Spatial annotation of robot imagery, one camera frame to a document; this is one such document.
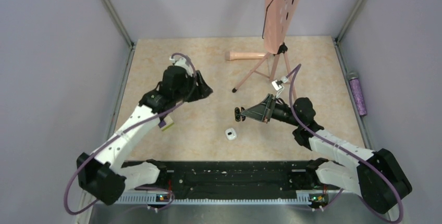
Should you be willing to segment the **black earbud charging case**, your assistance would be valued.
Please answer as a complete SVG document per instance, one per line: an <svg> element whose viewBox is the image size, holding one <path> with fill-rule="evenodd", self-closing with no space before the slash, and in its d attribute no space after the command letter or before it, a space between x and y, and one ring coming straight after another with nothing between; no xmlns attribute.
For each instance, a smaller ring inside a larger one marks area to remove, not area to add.
<svg viewBox="0 0 442 224"><path fill-rule="evenodd" d="M245 110L244 107L236 107L234 109L234 114L235 114L235 121L236 122L242 122L245 121L245 116L242 115L242 112Z"/></svg>

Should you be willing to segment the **white earbud charging case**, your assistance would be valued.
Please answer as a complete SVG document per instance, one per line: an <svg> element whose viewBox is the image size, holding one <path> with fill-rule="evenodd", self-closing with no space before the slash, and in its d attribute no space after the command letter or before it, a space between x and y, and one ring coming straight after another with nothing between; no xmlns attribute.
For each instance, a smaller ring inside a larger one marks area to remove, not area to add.
<svg viewBox="0 0 442 224"><path fill-rule="evenodd" d="M228 140L233 141L237 139L238 135L234 128L228 128L225 130L225 136Z"/></svg>

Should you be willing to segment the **pink music stand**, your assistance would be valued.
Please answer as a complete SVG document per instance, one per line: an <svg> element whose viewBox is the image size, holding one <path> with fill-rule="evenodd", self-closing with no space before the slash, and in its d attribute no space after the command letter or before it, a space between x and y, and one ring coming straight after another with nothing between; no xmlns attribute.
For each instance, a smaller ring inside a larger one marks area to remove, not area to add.
<svg viewBox="0 0 442 224"><path fill-rule="evenodd" d="M233 93L236 93L254 73L268 78L270 82L283 76L288 78L287 83L292 80L294 71L290 68L285 38L298 3L299 0L264 0L262 39L266 53L227 52L225 55L227 60L260 60L231 90Z"/></svg>

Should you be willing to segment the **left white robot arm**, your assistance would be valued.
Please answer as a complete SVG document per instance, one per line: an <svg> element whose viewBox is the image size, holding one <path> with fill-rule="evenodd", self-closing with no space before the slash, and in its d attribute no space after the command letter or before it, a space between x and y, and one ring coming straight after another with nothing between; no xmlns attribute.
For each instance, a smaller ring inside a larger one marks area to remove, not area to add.
<svg viewBox="0 0 442 224"><path fill-rule="evenodd" d="M92 154L78 156L79 186L106 205L114 204L124 192L144 184L154 189L163 188L167 183L166 173L148 162L123 167L126 158L178 105L205 99L212 92L199 70L190 73L183 67L167 67L162 80L142 96L111 138Z"/></svg>

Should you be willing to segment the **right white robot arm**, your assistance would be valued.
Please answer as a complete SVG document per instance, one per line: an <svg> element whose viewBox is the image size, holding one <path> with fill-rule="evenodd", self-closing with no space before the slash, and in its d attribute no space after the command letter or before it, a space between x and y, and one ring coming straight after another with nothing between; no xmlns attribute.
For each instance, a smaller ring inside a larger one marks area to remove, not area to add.
<svg viewBox="0 0 442 224"><path fill-rule="evenodd" d="M236 107L235 120L247 118L268 123L275 119L295 126L294 140L311 151L325 155L309 163L306 183L313 189L333 185L361 197L378 214L385 214L412 192L412 185L395 156L387 149L373 151L340 139L319 125L307 97L289 106L275 95L248 109Z"/></svg>

